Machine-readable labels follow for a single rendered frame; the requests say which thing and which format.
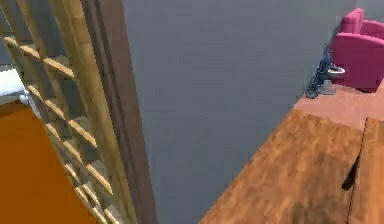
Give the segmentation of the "brown wooden room door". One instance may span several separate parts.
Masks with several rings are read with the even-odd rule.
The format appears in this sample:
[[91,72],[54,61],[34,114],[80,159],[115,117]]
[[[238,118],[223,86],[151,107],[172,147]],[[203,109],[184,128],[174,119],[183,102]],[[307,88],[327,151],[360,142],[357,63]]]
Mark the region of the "brown wooden room door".
[[198,224],[384,224],[384,120],[289,112]]

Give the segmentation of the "white round bowl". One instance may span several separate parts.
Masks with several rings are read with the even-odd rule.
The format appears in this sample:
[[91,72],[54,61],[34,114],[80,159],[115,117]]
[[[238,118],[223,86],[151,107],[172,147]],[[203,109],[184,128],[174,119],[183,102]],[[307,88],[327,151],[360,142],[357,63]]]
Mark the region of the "white round bowl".
[[337,79],[345,73],[345,70],[341,67],[331,65],[328,69],[328,77],[331,79]]

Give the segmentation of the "wooden lattice room door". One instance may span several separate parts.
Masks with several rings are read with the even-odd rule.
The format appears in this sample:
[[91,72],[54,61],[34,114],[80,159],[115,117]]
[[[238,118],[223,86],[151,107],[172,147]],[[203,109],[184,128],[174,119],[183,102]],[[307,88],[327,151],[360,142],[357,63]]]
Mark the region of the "wooden lattice room door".
[[158,224],[121,0],[0,0],[0,41],[98,224]]

